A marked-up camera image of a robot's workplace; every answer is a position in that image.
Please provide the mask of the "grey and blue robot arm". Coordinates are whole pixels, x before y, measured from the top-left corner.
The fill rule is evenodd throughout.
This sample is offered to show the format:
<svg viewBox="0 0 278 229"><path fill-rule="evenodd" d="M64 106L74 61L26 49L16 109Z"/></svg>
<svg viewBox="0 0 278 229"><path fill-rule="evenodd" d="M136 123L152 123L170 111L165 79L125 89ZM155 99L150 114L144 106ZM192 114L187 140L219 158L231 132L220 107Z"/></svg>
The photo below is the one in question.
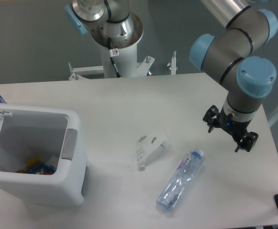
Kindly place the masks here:
<svg viewBox="0 0 278 229"><path fill-rule="evenodd" d="M209 130L220 128L231 135L237 150L250 151L258 134L247 127L277 77L274 64L253 52L273 38L278 20L273 12L256 10L245 0L205 0L203 4L226 34L220 38L201 35L189 59L228 92L223 107L211 106L203 120Z"/></svg>

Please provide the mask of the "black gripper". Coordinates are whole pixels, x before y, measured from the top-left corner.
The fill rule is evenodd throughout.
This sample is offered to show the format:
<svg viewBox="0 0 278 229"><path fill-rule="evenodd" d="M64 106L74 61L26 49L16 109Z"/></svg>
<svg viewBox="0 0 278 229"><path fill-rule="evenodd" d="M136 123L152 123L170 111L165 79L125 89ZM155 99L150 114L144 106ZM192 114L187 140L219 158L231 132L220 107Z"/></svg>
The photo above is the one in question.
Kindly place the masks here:
<svg viewBox="0 0 278 229"><path fill-rule="evenodd" d="M255 146L258 139L258 134L255 132L248 132L247 126L250 121L238 122L232 119L231 114L226 114L222 108L220 113L219 109L212 105L205 113L203 121L208 126L208 133L211 133L214 128L221 128L237 143L235 152L245 150L250 152Z"/></svg>

